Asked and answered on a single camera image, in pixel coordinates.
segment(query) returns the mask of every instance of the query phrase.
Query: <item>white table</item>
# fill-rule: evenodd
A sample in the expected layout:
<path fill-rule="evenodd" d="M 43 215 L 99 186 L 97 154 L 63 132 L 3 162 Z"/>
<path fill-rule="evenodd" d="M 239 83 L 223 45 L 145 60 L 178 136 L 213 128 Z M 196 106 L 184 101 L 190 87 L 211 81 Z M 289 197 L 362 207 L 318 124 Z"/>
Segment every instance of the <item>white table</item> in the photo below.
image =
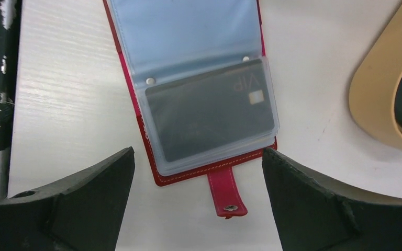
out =
<path fill-rule="evenodd" d="M 279 150 L 349 184 L 402 197 L 402 152 L 352 121 L 352 74 L 400 0 L 261 0 Z M 234 169 L 249 209 L 218 218 L 207 178 L 152 178 L 102 0 L 26 0 L 9 195 L 133 146 L 118 250 L 281 250 L 261 160 Z"/>

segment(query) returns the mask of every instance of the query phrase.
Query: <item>plastic card pocket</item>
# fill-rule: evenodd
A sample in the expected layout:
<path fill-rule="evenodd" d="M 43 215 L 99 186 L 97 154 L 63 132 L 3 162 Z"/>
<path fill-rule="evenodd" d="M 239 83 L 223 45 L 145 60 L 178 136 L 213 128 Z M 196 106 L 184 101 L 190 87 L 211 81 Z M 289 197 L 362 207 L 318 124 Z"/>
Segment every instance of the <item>plastic card pocket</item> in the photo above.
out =
<path fill-rule="evenodd" d="M 256 0 L 109 0 L 158 172 L 274 143 Z"/>

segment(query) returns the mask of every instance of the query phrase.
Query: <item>tan curved object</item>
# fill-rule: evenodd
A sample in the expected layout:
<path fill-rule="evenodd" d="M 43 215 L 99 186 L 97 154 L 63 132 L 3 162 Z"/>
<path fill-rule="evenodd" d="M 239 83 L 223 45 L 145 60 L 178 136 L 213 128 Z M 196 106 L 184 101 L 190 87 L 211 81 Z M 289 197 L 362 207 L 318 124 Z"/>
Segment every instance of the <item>tan curved object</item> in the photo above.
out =
<path fill-rule="evenodd" d="M 394 105 L 402 78 L 402 4 L 356 71 L 349 89 L 355 122 L 384 144 L 402 150 Z"/>

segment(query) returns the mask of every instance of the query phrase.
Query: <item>rivet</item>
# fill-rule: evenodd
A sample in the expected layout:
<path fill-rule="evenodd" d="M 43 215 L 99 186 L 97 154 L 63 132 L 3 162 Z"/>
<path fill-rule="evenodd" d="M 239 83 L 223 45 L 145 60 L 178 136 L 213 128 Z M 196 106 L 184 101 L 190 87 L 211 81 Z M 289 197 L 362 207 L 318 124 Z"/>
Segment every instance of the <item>rivet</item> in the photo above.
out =
<path fill-rule="evenodd" d="M 237 210 L 238 207 L 236 205 L 228 205 L 227 207 L 224 208 L 226 211 L 235 211 Z"/>
<path fill-rule="evenodd" d="M 149 77 L 149 78 L 146 79 L 146 84 L 148 84 L 148 85 L 154 85 L 156 83 L 157 82 L 153 77 Z"/>

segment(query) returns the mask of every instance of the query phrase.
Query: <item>black card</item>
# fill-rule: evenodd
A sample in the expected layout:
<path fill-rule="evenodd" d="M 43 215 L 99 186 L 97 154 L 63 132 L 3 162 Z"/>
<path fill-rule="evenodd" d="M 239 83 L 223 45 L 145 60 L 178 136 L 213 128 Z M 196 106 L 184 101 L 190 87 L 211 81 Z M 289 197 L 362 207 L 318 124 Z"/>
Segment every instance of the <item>black card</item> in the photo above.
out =
<path fill-rule="evenodd" d="M 146 97 L 168 162 L 275 127 L 262 60 L 153 86 Z"/>

